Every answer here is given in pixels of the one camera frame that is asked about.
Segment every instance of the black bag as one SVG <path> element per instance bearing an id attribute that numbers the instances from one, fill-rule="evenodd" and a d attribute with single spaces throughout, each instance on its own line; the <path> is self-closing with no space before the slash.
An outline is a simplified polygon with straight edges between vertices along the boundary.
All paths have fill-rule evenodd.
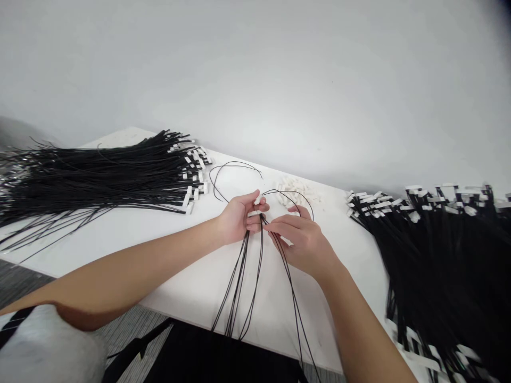
<path id="1" fill-rule="evenodd" d="M 144 337 L 135 338 L 116 354 L 103 383 L 116 382 L 133 358 L 139 353 L 143 357 L 149 342 L 171 323 L 174 326 L 144 383 L 307 383 L 295 359 L 173 319 L 166 319 Z"/>

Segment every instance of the right hand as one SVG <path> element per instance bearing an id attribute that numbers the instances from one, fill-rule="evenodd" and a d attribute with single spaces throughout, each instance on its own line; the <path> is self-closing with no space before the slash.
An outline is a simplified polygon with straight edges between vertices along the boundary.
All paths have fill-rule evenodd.
<path id="1" fill-rule="evenodd" d="M 263 226 L 264 230 L 269 231 L 268 235 L 275 247 L 278 249 L 278 241 L 284 249 L 288 263 L 318 282 L 335 275 L 343 265 L 319 225 L 311 220 L 308 210 L 299 205 L 298 208 L 293 206 L 287 210 L 299 211 L 301 217 L 286 214 Z M 289 246 L 281 236 L 293 244 Z"/>

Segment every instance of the left hand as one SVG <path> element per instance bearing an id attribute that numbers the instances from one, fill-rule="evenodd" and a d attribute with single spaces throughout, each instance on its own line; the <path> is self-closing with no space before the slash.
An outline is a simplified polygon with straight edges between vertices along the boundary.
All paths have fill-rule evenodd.
<path id="1" fill-rule="evenodd" d="M 259 190 L 250 194 L 234 197 L 230 200 L 221 215 L 218 216 L 218 224 L 223 232 L 224 245 L 238 242 L 243 239 L 247 230 L 258 232 L 261 230 L 261 219 L 259 215 L 247 218 L 247 214 L 260 210 L 266 212 L 270 206 L 266 203 L 266 198 L 261 198 L 258 205 L 254 201 L 259 196 Z"/>

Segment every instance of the wire bundle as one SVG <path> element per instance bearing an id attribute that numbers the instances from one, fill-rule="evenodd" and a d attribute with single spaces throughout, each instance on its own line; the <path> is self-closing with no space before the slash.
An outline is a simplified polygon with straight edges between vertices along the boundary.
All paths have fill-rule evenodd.
<path id="1" fill-rule="evenodd" d="M 348 215 L 375 237 L 389 274 L 394 340 L 433 381 L 509 381 L 510 203 L 496 204 L 489 185 L 406 190 L 407 201 L 348 197 Z"/>
<path id="2" fill-rule="evenodd" d="M 60 240 L 116 207 L 191 213 L 190 200 L 208 192 L 203 171 L 212 163 L 194 142 L 189 135 L 164 130 L 127 147 L 38 144 L 2 155 L 10 171 L 0 181 L 0 227 L 33 219 L 0 240 L 0 246 L 13 251 L 75 227 Z"/>
<path id="3" fill-rule="evenodd" d="M 256 169 L 255 167 L 253 167 L 250 164 L 247 164 L 245 162 L 240 162 L 240 161 L 229 161 L 229 162 L 226 162 L 224 165 L 219 165 L 219 166 L 216 166 L 214 168 L 211 168 L 211 170 L 209 171 L 209 177 L 210 177 L 211 182 L 213 184 L 213 194 L 215 195 L 216 199 L 218 199 L 219 201 L 222 201 L 222 199 L 220 199 L 216 195 L 216 193 L 218 193 L 224 199 L 225 202 L 227 202 L 227 203 L 229 202 L 223 196 L 223 194 L 218 190 L 218 187 L 217 187 L 218 175 L 220 174 L 220 171 L 223 168 L 225 168 L 225 167 L 227 167 L 227 168 L 229 168 L 229 167 L 240 167 L 240 168 L 247 168 L 247 169 L 255 170 L 256 172 L 259 173 L 259 176 L 262 178 L 261 171 L 259 171 L 258 169 Z M 218 169 L 218 171 L 217 171 L 217 174 L 216 174 L 215 178 L 213 179 L 211 177 L 211 173 L 212 173 L 212 171 L 214 169 Z M 293 199 L 290 198 L 290 196 L 288 194 L 289 193 L 292 193 L 291 195 L 299 194 L 303 198 L 303 200 L 308 203 L 308 205 L 310 207 L 310 210 L 311 210 L 311 213 L 312 213 L 312 220 L 314 221 L 314 210 L 312 209 L 312 206 L 310 205 L 309 201 L 299 191 L 296 191 L 296 190 L 277 190 L 277 189 L 271 189 L 271 190 L 268 190 L 268 191 L 262 193 L 261 195 L 265 196 L 265 195 L 273 194 L 273 193 L 279 193 L 279 196 L 281 196 L 282 198 L 287 198 L 289 203 L 291 205 L 294 205 L 294 206 L 296 206 L 296 203 L 295 203 L 295 201 Z M 243 328 L 242 328 L 242 330 L 240 332 L 240 336 L 239 336 L 238 340 L 243 340 L 243 338 L 245 337 L 246 333 L 248 332 L 248 329 L 249 329 L 249 326 L 250 326 L 250 321 L 252 319 L 252 312 L 253 312 L 253 308 L 254 308 L 254 303 L 255 303 L 255 300 L 256 300 L 255 298 L 256 298 L 256 292 L 257 292 L 257 285 L 258 285 L 258 281 L 259 281 L 259 274 L 260 274 L 260 271 L 261 271 L 262 255 L 263 255 L 263 244 L 264 244 L 262 225 L 263 224 L 268 224 L 269 222 L 266 220 L 265 216 L 263 214 L 261 214 L 261 213 L 259 214 L 259 218 L 260 218 L 260 222 L 261 222 L 261 246 L 260 246 L 260 253 L 259 253 L 259 264 L 258 264 L 258 269 L 257 269 L 257 276 L 256 276 L 256 280 L 255 280 L 254 294 L 252 296 L 252 301 L 251 301 L 248 313 L 246 315 L 245 321 L 243 323 Z M 222 301 L 222 303 L 220 305 L 220 308 L 218 310 L 217 316 L 215 317 L 215 320 L 213 322 L 213 326 L 211 328 L 211 331 L 214 331 L 216 329 L 216 326 L 218 324 L 218 320 L 220 318 L 222 310 L 224 309 L 225 303 L 227 301 L 227 297 L 229 295 L 231 286 L 233 284 L 233 280 L 234 280 L 234 277 L 236 275 L 236 270 L 238 270 L 237 283 L 236 283 L 236 287 L 235 287 L 235 290 L 234 290 L 234 293 L 233 293 L 233 299 L 232 299 L 232 302 L 231 302 L 231 305 L 230 305 L 229 316 L 227 318 L 227 325 L 226 325 L 226 329 L 225 329 L 225 332 L 224 332 L 224 335 L 228 336 L 228 337 L 232 337 L 232 335 L 233 335 L 234 323 L 235 323 L 235 320 L 236 320 L 236 313 L 237 313 L 238 305 L 239 305 L 239 302 L 240 302 L 241 288 L 243 286 L 243 278 L 245 276 L 245 263 L 246 263 L 246 255 L 247 255 L 247 251 L 248 251 L 249 234 L 250 234 L 250 232 L 247 230 L 246 233 L 245 233 L 245 236 L 243 238 L 243 242 L 242 242 L 242 245 L 241 245 L 241 250 L 240 250 L 240 254 L 238 256 L 238 260 L 236 261 L 236 264 L 234 265 L 233 273 L 231 274 L 229 283 L 227 285 L 227 289 L 226 289 L 226 292 L 225 292 L 225 295 L 224 295 L 224 299 L 223 299 L 223 301 Z M 294 307 L 294 316 L 295 316 L 295 322 L 296 322 L 296 334 L 298 336 L 298 348 L 300 350 L 300 368 L 302 369 L 302 372 L 303 372 L 303 353 L 302 353 L 302 342 L 301 342 L 301 338 L 300 338 L 300 328 L 301 328 L 301 330 L 303 332 L 303 336 L 304 336 L 305 342 L 306 342 L 306 345 L 307 345 L 307 349 L 309 351 L 309 355 L 310 355 L 311 360 L 312 360 L 312 364 L 314 365 L 314 369 L 315 369 L 316 375 L 318 377 L 319 382 L 321 382 L 321 378 L 319 376 L 319 371 L 317 369 L 316 362 L 314 361 L 314 357 L 312 356 L 312 352 L 311 352 L 310 346 L 309 346 L 309 341 L 307 340 L 307 335 L 305 333 L 305 328 L 303 326 L 302 317 L 301 317 L 301 314 L 300 314 L 300 308 L 298 306 L 298 301 L 296 300 L 296 295 L 295 295 L 294 288 L 293 288 L 293 282 L 292 282 L 292 279 L 291 279 L 291 273 L 290 273 L 290 270 L 289 270 L 289 264 L 287 262 L 287 258 L 286 258 L 284 249 L 280 245 L 279 240 L 277 240 L 277 237 L 276 237 L 275 233 L 271 232 L 270 234 L 275 239 L 275 243 L 277 243 L 277 249 L 278 249 L 279 254 L 281 255 L 281 259 L 282 259 L 282 262 L 284 264 L 284 268 L 285 268 L 285 271 L 286 271 L 286 276 L 287 276 L 287 278 L 289 280 L 289 283 L 290 283 L 290 286 L 291 286 L 291 294 L 292 294 L 292 298 L 293 298 L 293 307 Z M 302 379 L 304 381 L 306 381 L 306 378 L 305 378 L 304 374 L 302 375 Z"/>

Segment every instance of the floor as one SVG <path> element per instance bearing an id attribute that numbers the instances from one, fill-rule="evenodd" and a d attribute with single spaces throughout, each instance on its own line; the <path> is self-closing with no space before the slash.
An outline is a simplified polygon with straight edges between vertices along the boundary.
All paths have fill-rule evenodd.
<path id="1" fill-rule="evenodd" d="M 0 260 L 0 308 L 37 290 L 52 280 L 53 278 L 46 275 Z M 141 337 L 149 332 L 165 318 L 164 315 L 141 306 L 135 306 L 126 314 L 115 319 L 97 332 L 105 339 L 109 354 L 113 354 L 123 349 L 133 338 Z M 138 358 L 133 360 L 119 382 L 137 383 L 144 380 L 169 331 L 171 331 L 171 328 L 165 330 L 157 339 L 150 343 L 142 360 Z M 306 364 L 304 372 L 310 383 L 319 382 L 312 365 Z M 319 375 L 322 383 L 346 382 L 344 376 L 324 369 L 319 369 Z"/>

